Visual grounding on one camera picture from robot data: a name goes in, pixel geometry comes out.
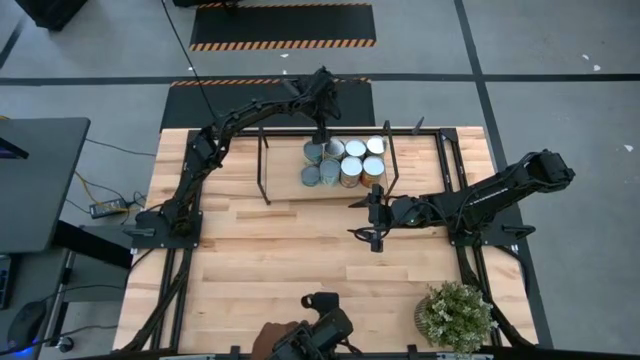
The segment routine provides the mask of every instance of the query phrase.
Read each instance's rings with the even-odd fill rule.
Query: silver can lid
[[[364,141],[359,139],[349,140],[345,145],[347,154],[351,156],[362,156],[367,151],[367,146]]]
[[[340,164],[342,172],[347,176],[356,176],[362,173],[362,161],[355,156],[347,156]]]
[[[320,163],[320,174],[322,176],[338,176],[340,174],[340,163],[336,159],[325,159]]]
[[[332,156],[341,155],[344,153],[344,144],[338,139],[331,139],[325,145],[325,151]]]
[[[371,176],[382,175],[384,172],[384,161],[378,156],[369,156],[364,159],[364,171]]]
[[[302,169],[300,176],[303,184],[307,186],[315,185],[320,181],[320,169],[317,166],[307,166]]]
[[[304,154],[310,157],[318,157],[322,155],[322,144],[314,144],[308,141],[304,144]]]
[[[374,154],[384,153],[384,139],[381,136],[372,136],[367,141],[367,149]]]

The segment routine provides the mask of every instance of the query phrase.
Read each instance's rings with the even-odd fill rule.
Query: black floor mat
[[[191,35],[193,51],[371,47],[376,42],[369,4],[241,5],[229,15],[202,5]]]
[[[203,89],[216,110],[223,115],[234,108],[246,105],[251,99],[288,99],[291,94],[280,79],[226,79],[203,80]],[[363,82],[338,82],[338,105],[342,111],[340,120],[329,119],[327,126],[375,126],[371,84]],[[179,81],[172,84],[162,119],[163,129],[201,128],[210,125],[211,115],[196,81]],[[255,127],[313,127],[314,122],[301,114],[275,115],[260,121]]]

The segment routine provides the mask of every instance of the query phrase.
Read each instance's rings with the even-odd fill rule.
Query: yellow cable
[[[94,204],[96,205],[100,205],[112,210],[116,210],[116,211],[129,211],[129,209],[123,209],[123,208],[117,208],[117,207],[113,207],[107,204],[104,204],[98,200],[96,200],[93,195],[91,195],[91,191],[89,191],[89,186],[87,186],[87,180],[85,180],[82,175],[78,174],[77,171],[74,171],[74,173],[76,174],[76,176],[78,177],[78,179],[80,179],[80,182],[82,182],[82,186],[84,187],[84,192],[87,193],[87,195],[89,196],[89,198],[93,201]]]

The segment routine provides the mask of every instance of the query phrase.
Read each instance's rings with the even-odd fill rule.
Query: plant pot
[[[427,324],[425,324],[421,319],[420,319],[420,314],[424,313],[424,309],[425,306],[427,305],[427,299],[424,298],[422,300],[420,300],[420,302],[416,305],[416,309],[413,312],[413,322],[416,324],[416,328],[418,329],[418,331],[420,332],[420,334],[422,334],[422,336],[425,337],[425,339],[427,338]]]

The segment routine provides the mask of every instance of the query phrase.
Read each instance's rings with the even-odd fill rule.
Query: orange and black striped tape
[[[192,44],[189,49],[191,51],[324,49],[372,47],[375,44],[376,41],[373,39],[247,41]]]
[[[304,6],[365,6],[371,5],[367,3],[346,3],[346,4],[279,4],[279,5],[237,5],[239,8],[255,8],[255,7],[304,7]],[[222,3],[204,4],[198,6],[198,9],[222,7]]]
[[[348,81],[364,81],[371,82],[368,78],[355,78],[355,79],[335,79],[335,82],[348,82]],[[227,79],[227,80],[200,80],[200,85],[259,85],[259,84],[279,84],[282,79]],[[198,85],[198,81],[174,81],[171,83],[173,86],[195,86]]]

